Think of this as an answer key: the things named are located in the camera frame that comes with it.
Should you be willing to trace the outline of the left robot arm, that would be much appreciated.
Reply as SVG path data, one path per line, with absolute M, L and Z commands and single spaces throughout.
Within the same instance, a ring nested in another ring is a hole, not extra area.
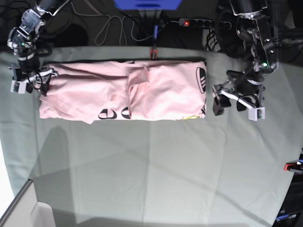
M 217 16 L 215 35 L 221 50 L 231 58 L 245 61 L 247 68 L 244 71 L 228 70 L 227 80 L 213 86 L 213 113 L 216 116 L 222 115 L 234 100 L 239 112 L 248 111 L 250 120 L 265 118 L 263 81 L 278 67 L 276 47 L 268 19 L 263 13 L 266 8 L 265 0 L 231 0 L 229 6 Z M 227 44 L 223 42 L 219 23 L 228 11 L 232 11 L 237 18 L 235 32 L 242 40 L 243 53 L 229 52 Z

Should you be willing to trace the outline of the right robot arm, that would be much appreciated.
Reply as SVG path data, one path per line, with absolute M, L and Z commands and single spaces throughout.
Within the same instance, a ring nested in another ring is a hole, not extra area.
M 37 0 L 23 13 L 20 26 L 10 31 L 7 46 L 18 61 L 9 67 L 12 71 L 12 93 L 25 94 L 36 90 L 46 96 L 51 78 L 57 77 L 58 73 L 53 68 L 40 66 L 40 58 L 52 54 L 52 49 L 37 48 L 36 42 L 47 22 L 68 3 L 68 0 Z

